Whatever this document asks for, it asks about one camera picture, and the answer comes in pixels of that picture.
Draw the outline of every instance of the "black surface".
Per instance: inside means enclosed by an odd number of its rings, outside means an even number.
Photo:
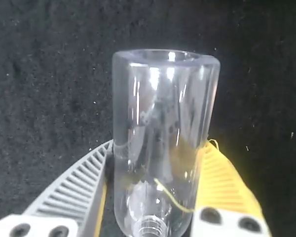
[[[111,138],[111,56],[140,47],[221,61],[210,136],[296,237],[296,1],[0,0],[0,217]]]

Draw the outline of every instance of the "mounting hole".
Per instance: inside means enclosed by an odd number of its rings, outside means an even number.
[[[258,222],[250,217],[244,217],[239,221],[239,227],[250,232],[260,233],[261,227]]]
[[[24,237],[29,233],[30,228],[31,228],[31,226],[29,224],[26,224],[26,223],[17,225],[11,231],[10,237]]]
[[[222,218],[219,212],[210,207],[202,210],[200,218],[202,221],[206,221],[211,224],[220,225],[222,223]]]
[[[66,226],[57,226],[49,234],[48,237],[67,237],[69,230]]]

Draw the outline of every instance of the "black fabric background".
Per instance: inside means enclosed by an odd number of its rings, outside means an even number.
[[[221,61],[210,137],[296,237],[296,1],[0,0],[0,218],[111,139],[111,56],[142,47]]]

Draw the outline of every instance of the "yellow thread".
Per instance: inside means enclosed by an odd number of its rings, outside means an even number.
[[[218,145],[218,142],[215,140],[215,139],[210,139],[210,140],[208,140],[209,142],[214,142],[215,143],[215,146],[216,146],[216,149],[219,151],[219,145]],[[183,212],[187,212],[187,213],[189,213],[189,212],[194,212],[194,209],[188,209],[188,208],[186,208],[186,207],[184,207],[184,206],[182,206],[181,204],[179,204],[177,201],[176,201],[176,199],[172,196],[172,194],[165,188],[165,186],[163,186],[163,184],[158,180],[158,179],[154,179],[154,181],[155,181],[155,183],[157,184],[157,185],[159,185],[162,189],[163,189],[163,191],[164,191],[164,193],[169,197],[169,199],[173,202],[173,204],[178,208],[178,209],[180,209],[181,211],[183,211]]]
[[[175,206],[177,206],[178,209],[180,209],[183,212],[194,212],[194,209],[188,209],[182,205],[180,205],[175,198],[171,195],[171,193],[165,188],[165,186],[163,186],[160,181],[158,179],[154,179],[154,181],[156,182],[157,185],[159,185],[163,191],[165,192],[165,194],[169,197],[169,199],[174,203]]]
[[[215,140],[215,139],[209,139],[208,140],[209,142],[214,142],[215,143],[215,146],[216,146],[216,149],[219,150],[219,145],[218,145],[218,141]]]

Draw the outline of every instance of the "plastic bottle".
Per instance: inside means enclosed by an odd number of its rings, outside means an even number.
[[[186,231],[219,70],[216,58],[185,51],[114,54],[114,212],[126,236]]]

